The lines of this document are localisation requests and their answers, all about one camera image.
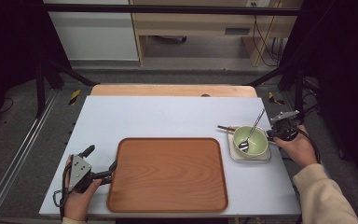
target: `ceramic bowl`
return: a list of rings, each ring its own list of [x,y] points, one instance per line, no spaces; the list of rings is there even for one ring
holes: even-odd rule
[[[262,155],[269,148],[269,140],[266,137],[266,133],[260,129],[255,128],[252,136],[249,138],[249,149],[247,152],[243,152],[238,148],[238,145],[245,141],[251,132],[251,126],[240,126],[233,135],[234,147],[244,157],[256,157]]]

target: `white table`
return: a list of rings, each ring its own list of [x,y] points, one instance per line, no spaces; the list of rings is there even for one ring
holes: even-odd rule
[[[227,183],[228,207],[221,213],[112,213],[106,208],[109,185],[92,198],[89,214],[98,217],[250,217],[299,215],[300,208],[281,154],[270,144],[271,160],[234,161],[227,134],[217,125],[253,125],[263,108],[260,98],[175,96],[88,96],[62,156],[41,215],[57,216],[52,201],[61,188],[62,171],[70,154],[90,145],[86,161],[92,172],[107,170],[116,157],[117,144],[126,137],[212,137],[219,143]],[[270,129],[266,114],[259,127]]]

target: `metal spoon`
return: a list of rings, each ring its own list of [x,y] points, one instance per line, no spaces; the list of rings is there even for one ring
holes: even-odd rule
[[[264,111],[266,111],[264,108],[261,110],[260,114],[257,117],[257,120],[255,121],[255,125],[253,126],[251,132],[249,133],[248,137],[246,138],[245,141],[241,142],[240,145],[238,146],[238,148],[242,151],[242,152],[247,152],[249,150],[249,138],[252,136],[252,133],[255,130],[255,126],[257,126],[258,121],[260,121],[261,116],[263,116]]]

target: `wooden tray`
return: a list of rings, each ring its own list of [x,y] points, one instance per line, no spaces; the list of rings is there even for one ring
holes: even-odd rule
[[[221,212],[227,188],[213,138],[125,138],[107,207],[128,212]]]

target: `person's arm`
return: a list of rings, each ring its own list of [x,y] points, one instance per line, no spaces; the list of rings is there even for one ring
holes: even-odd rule
[[[300,193],[303,222],[358,223],[338,184],[327,177],[321,164],[303,168],[293,178]]]
[[[303,125],[298,128],[305,133]],[[351,205],[342,195],[338,184],[329,179],[316,160],[310,140],[299,133],[290,142],[274,138],[302,170],[293,178],[300,194],[303,222],[308,223],[358,223]]]
[[[62,219],[62,224],[87,224],[86,221],[76,221],[68,217]]]

